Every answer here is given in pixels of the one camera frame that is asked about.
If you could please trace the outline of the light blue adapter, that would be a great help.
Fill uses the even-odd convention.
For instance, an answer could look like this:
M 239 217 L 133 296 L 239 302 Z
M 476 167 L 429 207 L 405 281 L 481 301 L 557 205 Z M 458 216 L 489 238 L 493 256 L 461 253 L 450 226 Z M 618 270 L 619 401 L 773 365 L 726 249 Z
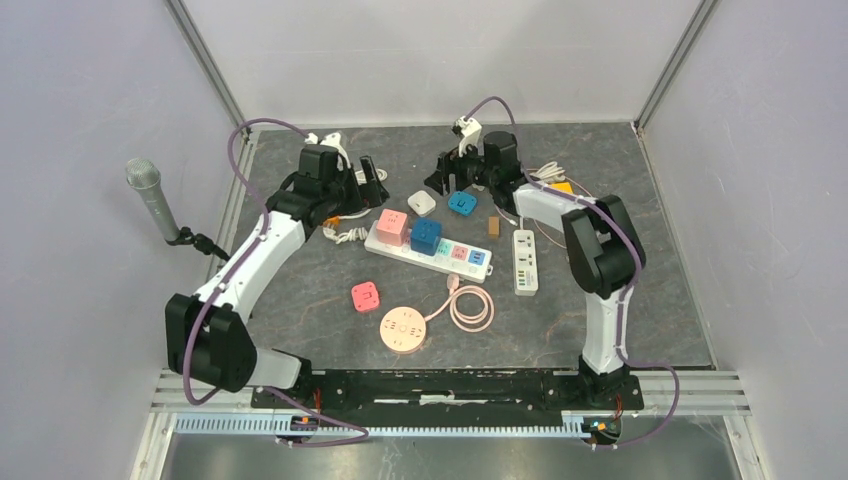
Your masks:
M 478 204 L 477 198 L 464 191 L 453 192 L 448 199 L 448 208 L 461 216 L 468 217 Z

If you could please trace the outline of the yellow cube adapter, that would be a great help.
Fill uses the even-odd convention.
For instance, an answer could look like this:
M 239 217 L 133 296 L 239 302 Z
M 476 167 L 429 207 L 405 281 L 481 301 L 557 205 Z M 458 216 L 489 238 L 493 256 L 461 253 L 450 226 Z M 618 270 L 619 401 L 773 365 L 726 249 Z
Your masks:
M 574 191 L 573 191 L 573 188 L 572 188 L 572 185 L 571 185 L 570 182 L 552 183 L 552 184 L 550 184 L 550 187 L 555 189 L 555 190 L 565 192 L 565 193 L 568 193 L 568 194 L 571 194 L 571 195 L 574 194 Z

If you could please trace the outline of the pink white plug adapter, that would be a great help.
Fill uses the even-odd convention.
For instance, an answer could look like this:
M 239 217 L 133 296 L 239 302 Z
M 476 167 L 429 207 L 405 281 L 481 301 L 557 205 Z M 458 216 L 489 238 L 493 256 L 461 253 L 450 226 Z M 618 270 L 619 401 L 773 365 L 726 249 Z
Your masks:
M 407 213 L 383 209 L 377 224 L 377 240 L 383 244 L 401 247 L 407 237 L 409 216 Z

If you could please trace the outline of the white folding adapter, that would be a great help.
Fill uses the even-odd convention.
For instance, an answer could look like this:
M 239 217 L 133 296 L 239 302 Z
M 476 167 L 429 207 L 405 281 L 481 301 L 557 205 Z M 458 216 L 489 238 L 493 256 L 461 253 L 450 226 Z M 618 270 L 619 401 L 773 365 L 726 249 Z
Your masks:
M 407 205 L 417 216 L 427 217 L 435 211 L 437 203 L 429 193 L 419 190 L 408 197 Z

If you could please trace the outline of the long white power strip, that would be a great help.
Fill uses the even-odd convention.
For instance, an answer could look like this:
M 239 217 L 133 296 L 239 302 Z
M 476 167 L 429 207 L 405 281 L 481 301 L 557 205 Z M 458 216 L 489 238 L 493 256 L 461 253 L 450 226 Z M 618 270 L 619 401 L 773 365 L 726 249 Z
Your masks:
M 377 223 L 374 222 L 364 240 L 366 251 L 398 260 L 403 263 L 422 267 L 442 274 L 455 274 L 462 280 L 482 284 L 493 273 L 493 253 L 482 247 L 476 247 L 451 239 L 441 238 L 434 255 L 426 255 L 411 248 L 409 228 L 400 246 L 381 242 L 377 237 Z

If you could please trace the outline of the blue cube adapter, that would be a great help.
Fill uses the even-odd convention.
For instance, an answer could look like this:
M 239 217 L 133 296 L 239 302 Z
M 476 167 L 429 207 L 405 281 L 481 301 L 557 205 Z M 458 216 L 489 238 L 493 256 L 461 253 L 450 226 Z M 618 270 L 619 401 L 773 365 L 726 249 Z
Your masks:
M 442 224 L 428 218 L 419 218 L 410 235 L 410 248 L 417 253 L 434 256 L 442 237 Z

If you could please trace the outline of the pink folding extension socket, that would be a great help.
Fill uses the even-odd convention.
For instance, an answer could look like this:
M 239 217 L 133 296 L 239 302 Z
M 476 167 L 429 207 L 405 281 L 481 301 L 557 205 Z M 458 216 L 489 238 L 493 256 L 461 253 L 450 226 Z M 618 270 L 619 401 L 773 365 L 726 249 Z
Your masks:
M 359 313 L 376 310 L 380 306 L 380 296 L 376 284 L 366 281 L 351 288 L 354 309 Z

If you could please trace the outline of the round pink socket base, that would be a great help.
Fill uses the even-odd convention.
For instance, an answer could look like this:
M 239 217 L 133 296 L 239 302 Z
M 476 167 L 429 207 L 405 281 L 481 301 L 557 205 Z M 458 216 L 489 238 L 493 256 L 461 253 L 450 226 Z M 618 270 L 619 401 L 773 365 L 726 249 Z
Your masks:
M 416 309 L 396 307 L 389 310 L 379 325 L 383 344 L 393 353 L 406 355 L 419 350 L 426 340 L 427 321 Z

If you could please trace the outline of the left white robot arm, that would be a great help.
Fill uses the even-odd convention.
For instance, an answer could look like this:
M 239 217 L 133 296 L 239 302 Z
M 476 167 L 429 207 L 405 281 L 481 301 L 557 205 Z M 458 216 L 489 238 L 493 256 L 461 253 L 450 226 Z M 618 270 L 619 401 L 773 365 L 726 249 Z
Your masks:
M 165 306 L 169 369 L 185 382 L 197 380 L 236 393 L 276 387 L 290 407 L 306 405 L 313 379 L 303 361 L 285 352 L 258 348 L 247 321 L 286 260 L 328 219 L 382 205 L 389 197 L 370 156 L 360 159 L 365 181 L 339 147 L 306 145 L 298 168 L 261 200 L 253 231 L 210 280 L 190 296 L 175 294 Z

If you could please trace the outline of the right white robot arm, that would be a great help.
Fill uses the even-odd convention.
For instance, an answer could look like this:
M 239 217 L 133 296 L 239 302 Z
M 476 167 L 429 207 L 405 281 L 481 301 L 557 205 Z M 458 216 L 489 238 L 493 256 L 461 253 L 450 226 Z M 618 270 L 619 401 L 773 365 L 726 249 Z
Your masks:
M 587 305 L 577 392 L 591 408 L 606 406 L 617 396 L 616 381 L 628 373 L 627 310 L 646 263 L 623 200 L 616 195 L 578 196 L 533 180 L 510 132 L 482 135 L 469 126 L 455 126 L 452 132 L 459 139 L 457 146 L 439 155 L 425 185 L 440 195 L 481 186 L 498 208 L 563 233 L 570 271 Z

